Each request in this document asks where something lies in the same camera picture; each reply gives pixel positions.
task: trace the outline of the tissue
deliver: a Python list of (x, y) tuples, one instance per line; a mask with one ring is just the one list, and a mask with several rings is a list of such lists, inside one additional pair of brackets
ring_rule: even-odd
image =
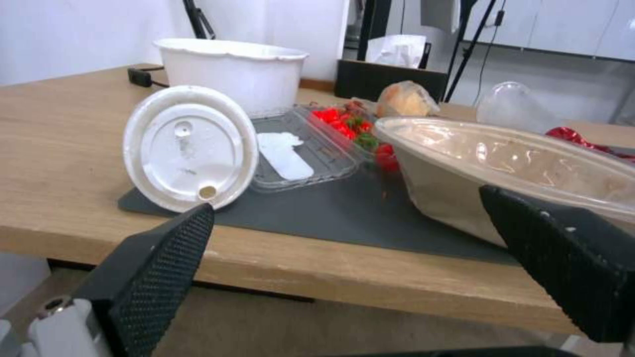
[(368, 41), (366, 61), (417, 68), (424, 54), (425, 36), (392, 35)]

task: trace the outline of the white label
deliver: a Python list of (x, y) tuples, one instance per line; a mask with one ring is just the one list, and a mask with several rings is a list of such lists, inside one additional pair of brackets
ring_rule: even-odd
[(259, 133), (258, 149), (274, 170), (285, 180), (302, 180), (313, 176), (313, 168), (294, 150), (304, 142), (291, 133)]

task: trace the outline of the floor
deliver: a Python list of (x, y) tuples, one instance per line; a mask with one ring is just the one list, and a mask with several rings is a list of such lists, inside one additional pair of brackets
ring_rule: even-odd
[[(86, 272), (57, 268), (7, 315), (24, 336), (42, 301), (71, 292)], [(539, 345), (548, 333), (336, 302), (300, 302), (191, 288), (153, 356), (319, 356), (465, 347)], [(581, 339), (581, 356), (619, 346)]]

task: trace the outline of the white cup lid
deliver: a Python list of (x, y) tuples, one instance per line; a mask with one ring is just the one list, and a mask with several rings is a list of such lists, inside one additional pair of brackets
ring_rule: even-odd
[(133, 111), (123, 140), (130, 179), (155, 204), (184, 212), (233, 202), (258, 165), (256, 132), (228, 96), (198, 86), (159, 91)]

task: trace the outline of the plastic bag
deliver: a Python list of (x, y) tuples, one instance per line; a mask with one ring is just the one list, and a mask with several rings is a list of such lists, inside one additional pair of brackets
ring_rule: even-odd
[(428, 116), (440, 111), (428, 91), (413, 81), (384, 88), (377, 100), (377, 116)]
[(565, 125), (538, 103), (529, 88), (517, 82), (496, 84), (478, 104), (476, 121), (538, 134)]

